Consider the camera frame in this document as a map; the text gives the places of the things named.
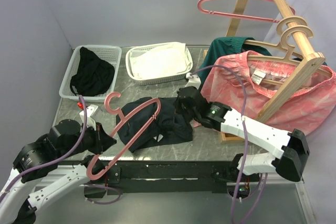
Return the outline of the dark navy shorts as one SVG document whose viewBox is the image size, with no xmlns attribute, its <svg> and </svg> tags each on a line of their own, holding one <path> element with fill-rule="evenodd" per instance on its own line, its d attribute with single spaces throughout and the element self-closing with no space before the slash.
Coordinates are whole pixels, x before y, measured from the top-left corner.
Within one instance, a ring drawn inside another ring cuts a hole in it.
<svg viewBox="0 0 336 224">
<path fill-rule="evenodd" d="M 175 100 L 176 98 L 160 98 L 161 109 L 158 116 L 129 148 L 130 152 L 193 140 L 193 129 L 190 123 L 187 123 L 182 115 L 175 113 Z M 154 114 L 156 107 L 156 103 L 148 105 L 118 130 L 119 139 L 123 144 L 127 144 L 132 139 L 150 116 Z"/>
</svg>

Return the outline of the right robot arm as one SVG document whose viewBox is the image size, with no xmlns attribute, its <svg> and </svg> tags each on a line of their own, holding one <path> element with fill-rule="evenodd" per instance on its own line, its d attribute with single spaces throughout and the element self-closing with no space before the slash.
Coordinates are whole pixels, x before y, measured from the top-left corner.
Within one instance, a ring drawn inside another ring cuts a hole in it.
<svg viewBox="0 0 336 224">
<path fill-rule="evenodd" d="M 184 119 L 194 120 L 208 129 L 229 133 L 266 150 L 262 154 L 237 154 L 230 168 L 233 180 L 258 173 L 277 173 L 291 182 L 302 178 L 310 150 L 301 130 L 280 130 L 255 121 L 219 102 L 207 102 L 193 86 L 177 92 L 175 110 Z"/>
</svg>

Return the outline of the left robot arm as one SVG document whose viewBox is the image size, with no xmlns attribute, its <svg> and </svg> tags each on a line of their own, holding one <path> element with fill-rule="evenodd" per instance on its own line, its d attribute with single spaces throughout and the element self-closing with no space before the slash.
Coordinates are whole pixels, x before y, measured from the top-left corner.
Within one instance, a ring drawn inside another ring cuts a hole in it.
<svg viewBox="0 0 336 224">
<path fill-rule="evenodd" d="M 34 223 L 37 215 L 73 189 L 104 178 L 104 169 L 89 165 L 92 155 L 48 186 L 36 186 L 58 164 L 47 166 L 66 154 L 81 135 L 81 126 L 75 120 L 62 120 L 49 133 L 22 148 L 13 162 L 8 181 L 1 191 L 1 223 Z"/>
</svg>

